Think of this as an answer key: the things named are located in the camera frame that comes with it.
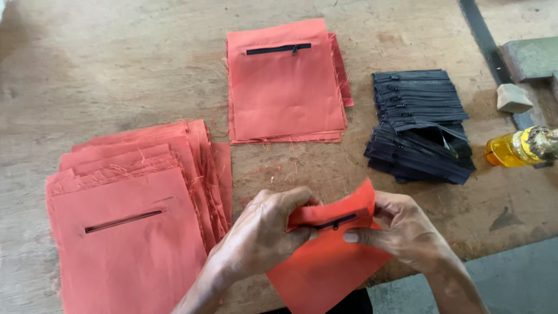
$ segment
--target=yellow plastic bottle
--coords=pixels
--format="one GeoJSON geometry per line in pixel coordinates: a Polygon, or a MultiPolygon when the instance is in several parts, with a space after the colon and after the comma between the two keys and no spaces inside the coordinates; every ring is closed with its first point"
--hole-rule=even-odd
{"type": "Polygon", "coordinates": [[[485,158],[493,165],[517,167],[535,165],[558,157],[558,129],[530,127],[488,141],[485,158]]]}

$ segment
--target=fingernail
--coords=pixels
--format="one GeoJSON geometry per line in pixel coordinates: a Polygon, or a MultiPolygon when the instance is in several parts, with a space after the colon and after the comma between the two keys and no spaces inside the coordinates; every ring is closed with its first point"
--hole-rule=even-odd
{"type": "Polygon", "coordinates": [[[312,229],[312,231],[310,231],[310,238],[308,240],[313,240],[317,238],[319,235],[320,235],[320,231],[316,229],[312,229]]]}
{"type": "Polygon", "coordinates": [[[347,243],[357,243],[358,242],[358,234],[352,231],[347,231],[343,235],[343,240],[347,243]]]}

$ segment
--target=hand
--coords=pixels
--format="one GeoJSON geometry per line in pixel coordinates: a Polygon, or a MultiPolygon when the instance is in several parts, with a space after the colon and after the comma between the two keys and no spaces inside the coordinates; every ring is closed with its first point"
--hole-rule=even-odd
{"type": "Polygon", "coordinates": [[[435,272],[440,263],[461,265],[448,243],[410,196],[376,191],[374,216],[386,230],[348,230],[346,242],[380,248],[424,274],[435,272]]]}
{"type": "Polygon", "coordinates": [[[308,187],[282,193],[262,190],[211,250],[209,261],[226,265],[223,272],[232,281],[270,270],[308,239],[318,236],[318,231],[310,227],[286,232],[288,216],[295,209],[318,204],[308,187]]]}

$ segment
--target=black fabric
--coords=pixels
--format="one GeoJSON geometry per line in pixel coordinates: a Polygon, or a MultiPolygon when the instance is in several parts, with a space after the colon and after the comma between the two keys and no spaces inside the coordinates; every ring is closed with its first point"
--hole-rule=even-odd
{"type": "MultiPolygon", "coordinates": [[[[372,314],[372,304],[366,289],[352,291],[341,302],[330,309],[327,314],[372,314]]],[[[280,308],[262,314],[291,314],[288,308],[280,308]]]]}
{"type": "Polygon", "coordinates": [[[464,184],[475,166],[462,120],[469,116],[443,70],[372,74],[379,126],[364,152],[368,166],[397,183],[464,184]]]}

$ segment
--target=wooden table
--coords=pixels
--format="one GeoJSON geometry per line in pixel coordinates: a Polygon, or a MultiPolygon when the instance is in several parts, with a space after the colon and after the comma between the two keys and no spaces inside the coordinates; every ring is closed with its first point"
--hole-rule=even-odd
{"type": "MultiPolygon", "coordinates": [[[[556,2],[479,6],[498,44],[558,35],[556,2]]],[[[214,141],[227,141],[219,131],[227,128],[227,31],[319,17],[337,33],[349,73],[347,132],[339,144],[234,146],[234,217],[262,188],[306,184],[332,202],[370,177],[377,189],[413,196],[463,259],[558,234],[558,168],[502,169],[483,158],[488,139],[515,127],[496,111],[496,85],[456,1],[15,1],[0,26],[0,312],[61,312],[44,205],[44,180],[61,154],[92,136],[180,118],[203,118],[214,141]],[[377,124],[370,74],[436,68],[448,71],[471,117],[464,126],[478,170],[464,186],[398,185],[362,155],[377,124]],[[509,219],[494,223],[501,215],[509,219]]],[[[540,118],[556,127],[550,92],[530,88],[540,118]]],[[[393,261],[373,282],[411,273],[393,261]]],[[[235,284],[219,312],[281,306],[261,275],[235,284]]]]}

